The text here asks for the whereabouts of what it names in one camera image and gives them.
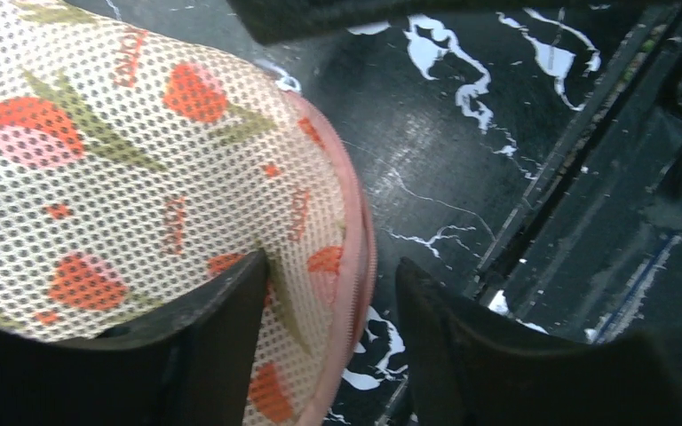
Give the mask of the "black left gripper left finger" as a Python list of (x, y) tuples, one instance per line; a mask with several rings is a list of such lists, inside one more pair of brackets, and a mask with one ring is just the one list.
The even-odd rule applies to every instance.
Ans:
[(255, 251), (92, 339), (0, 329), (0, 425), (238, 425), (266, 297)]

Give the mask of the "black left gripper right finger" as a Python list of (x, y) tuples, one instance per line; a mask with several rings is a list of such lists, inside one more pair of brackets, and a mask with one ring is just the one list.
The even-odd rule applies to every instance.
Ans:
[(408, 258), (395, 274), (423, 425), (682, 425), (682, 330), (569, 341), (457, 296)]

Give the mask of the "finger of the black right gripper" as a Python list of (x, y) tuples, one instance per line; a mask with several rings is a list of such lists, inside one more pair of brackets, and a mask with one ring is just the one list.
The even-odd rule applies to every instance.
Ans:
[(294, 41), (383, 20), (429, 12), (485, 12), (524, 7), (585, 7), (589, 1), (232, 0), (229, 6), (261, 44)]

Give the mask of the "floral mesh laundry bag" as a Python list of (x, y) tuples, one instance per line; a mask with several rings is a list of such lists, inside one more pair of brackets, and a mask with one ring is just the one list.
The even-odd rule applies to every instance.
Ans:
[(256, 249), (268, 291), (236, 421), (320, 425), (377, 266), (326, 117), (228, 52), (0, 1), (0, 329), (96, 337)]

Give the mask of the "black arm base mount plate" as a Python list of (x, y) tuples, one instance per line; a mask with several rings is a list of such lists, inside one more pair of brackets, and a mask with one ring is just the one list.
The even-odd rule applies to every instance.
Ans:
[(466, 292), (588, 343), (682, 328), (682, 3), (643, 11)]

